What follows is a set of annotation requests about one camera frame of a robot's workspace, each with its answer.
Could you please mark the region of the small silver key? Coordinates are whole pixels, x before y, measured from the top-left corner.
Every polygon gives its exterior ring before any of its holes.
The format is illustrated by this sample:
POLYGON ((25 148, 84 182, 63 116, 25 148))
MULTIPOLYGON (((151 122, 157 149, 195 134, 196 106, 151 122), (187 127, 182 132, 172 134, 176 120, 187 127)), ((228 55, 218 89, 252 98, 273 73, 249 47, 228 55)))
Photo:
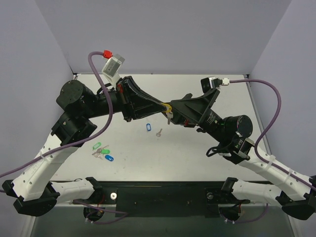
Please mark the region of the small silver key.
POLYGON ((160 137, 161 136, 161 132, 162 132, 162 128, 156 133, 156 136, 160 137))

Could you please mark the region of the green key tag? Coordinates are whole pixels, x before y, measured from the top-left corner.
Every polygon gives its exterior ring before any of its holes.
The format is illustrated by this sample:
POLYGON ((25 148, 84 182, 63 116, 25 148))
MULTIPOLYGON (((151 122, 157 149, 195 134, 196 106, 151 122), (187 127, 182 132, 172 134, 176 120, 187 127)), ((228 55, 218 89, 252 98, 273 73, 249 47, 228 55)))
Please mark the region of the green key tag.
POLYGON ((110 150, 108 150, 108 149, 103 149, 103 150, 101 151, 101 154, 107 155, 107 154, 109 154, 109 153, 110 153, 110 150))
POLYGON ((102 145, 101 142, 96 143, 96 144, 92 147, 92 150, 94 151, 94 150, 98 149, 101 145, 102 145))

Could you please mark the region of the blue outlined key tag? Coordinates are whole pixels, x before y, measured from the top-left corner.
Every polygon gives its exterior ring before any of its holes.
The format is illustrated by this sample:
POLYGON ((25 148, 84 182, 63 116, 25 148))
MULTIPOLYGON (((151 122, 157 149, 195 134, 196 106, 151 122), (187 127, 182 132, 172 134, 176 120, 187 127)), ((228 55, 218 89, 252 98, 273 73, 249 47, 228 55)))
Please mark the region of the blue outlined key tag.
POLYGON ((151 131, 151 130, 152 130, 151 124, 150 124, 150 123, 147 123, 147 124, 146 124, 146 131, 149 132, 149 131, 151 131))

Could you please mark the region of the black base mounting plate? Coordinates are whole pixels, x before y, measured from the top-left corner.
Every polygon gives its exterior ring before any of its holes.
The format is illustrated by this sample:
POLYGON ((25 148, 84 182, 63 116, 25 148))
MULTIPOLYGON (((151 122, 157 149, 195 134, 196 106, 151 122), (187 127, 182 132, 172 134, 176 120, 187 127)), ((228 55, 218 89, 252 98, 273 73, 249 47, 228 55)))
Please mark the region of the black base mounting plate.
POLYGON ((250 198, 237 199, 223 192, 222 181, 100 181, 87 204, 115 205, 129 217, 218 217, 219 205, 249 204, 250 198))

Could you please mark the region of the black head key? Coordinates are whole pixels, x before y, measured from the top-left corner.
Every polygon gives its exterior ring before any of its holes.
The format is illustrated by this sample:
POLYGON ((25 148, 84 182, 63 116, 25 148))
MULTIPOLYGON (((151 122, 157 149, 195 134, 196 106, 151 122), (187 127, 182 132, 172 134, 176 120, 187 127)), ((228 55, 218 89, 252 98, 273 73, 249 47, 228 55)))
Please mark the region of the black head key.
POLYGON ((166 112, 166 116, 167 116, 167 124, 170 125, 171 120, 173 118, 173 112, 166 112))

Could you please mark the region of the solid blue key tag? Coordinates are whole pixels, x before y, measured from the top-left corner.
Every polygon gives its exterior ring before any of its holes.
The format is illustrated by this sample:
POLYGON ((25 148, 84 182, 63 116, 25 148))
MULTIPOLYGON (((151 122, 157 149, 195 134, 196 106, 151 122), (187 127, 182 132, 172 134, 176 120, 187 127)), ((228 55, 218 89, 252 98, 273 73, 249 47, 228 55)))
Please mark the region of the solid blue key tag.
POLYGON ((110 155, 105 155, 105 159, 108 161, 114 161, 114 158, 110 155))

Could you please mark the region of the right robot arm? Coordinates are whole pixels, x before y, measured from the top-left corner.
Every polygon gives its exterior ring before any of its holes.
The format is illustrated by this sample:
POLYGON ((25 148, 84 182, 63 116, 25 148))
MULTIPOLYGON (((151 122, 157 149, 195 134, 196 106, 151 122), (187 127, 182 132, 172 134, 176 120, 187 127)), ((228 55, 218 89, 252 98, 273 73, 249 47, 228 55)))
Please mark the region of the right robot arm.
POLYGON ((208 149, 207 157, 220 155, 269 182, 259 184, 229 177, 220 191, 221 198, 226 202, 234 199, 263 202, 280 207, 293 218, 309 219, 316 212, 316 178, 299 174, 260 149, 250 139, 253 124, 248 116, 217 115, 211 107, 218 95, 218 89, 211 89, 200 97, 187 94, 169 104, 173 124, 197 126, 198 132, 207 133, 218 142, 208 149))

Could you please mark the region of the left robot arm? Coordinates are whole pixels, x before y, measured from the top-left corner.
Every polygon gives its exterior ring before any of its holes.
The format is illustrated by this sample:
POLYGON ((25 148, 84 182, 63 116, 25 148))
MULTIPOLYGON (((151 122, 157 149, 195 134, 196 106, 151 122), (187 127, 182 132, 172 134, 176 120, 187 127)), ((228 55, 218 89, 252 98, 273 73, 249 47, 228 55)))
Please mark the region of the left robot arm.
POLYGON ((102 187, 93 177, 63 183, 51 181, 70 155, 102 133, 92 118, 112 119, 115 113, 122 113, 126 121, 132 121, 168 110, 163 102, 141 90, 132 77, 102 84, 96 93, 72 80, 63 85, 56 101, 63 114, 38 156, 20 167, 17 178, 2 184, 4 192, 15 198, 14 208, 22 215, 39 217, 59 203, 77 199, 97 203, 101 199, 102 187))

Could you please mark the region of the yellow key tag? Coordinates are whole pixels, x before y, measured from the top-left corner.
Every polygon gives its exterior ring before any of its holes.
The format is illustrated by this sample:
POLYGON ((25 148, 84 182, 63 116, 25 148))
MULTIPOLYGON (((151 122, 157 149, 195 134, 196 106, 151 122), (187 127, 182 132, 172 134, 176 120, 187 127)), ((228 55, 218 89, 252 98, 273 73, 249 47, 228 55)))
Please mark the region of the yellow key tag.
POLYGON ((164 110, 165 113, 171 112, 172 107, 169 104, 162 103, 162 105, 165 107, 165 110, 164 110))

